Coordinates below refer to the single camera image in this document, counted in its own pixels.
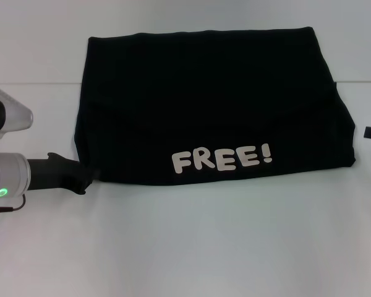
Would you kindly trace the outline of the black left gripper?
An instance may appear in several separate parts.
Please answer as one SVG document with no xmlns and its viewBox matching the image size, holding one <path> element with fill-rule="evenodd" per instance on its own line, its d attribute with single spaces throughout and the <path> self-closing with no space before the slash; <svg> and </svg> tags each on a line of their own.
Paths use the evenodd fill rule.
<svg viewBox="0 0 371 297">
<path fill-rule="evenodd" d="M 30 166 L 29 191 L 67 189 L 75 194 L 85 194 L 93 180 L 100 179 L 100 170 L 87 168 L 79 161 L 48 153 L 47 159 L 28 159 Z"/>
</svg>

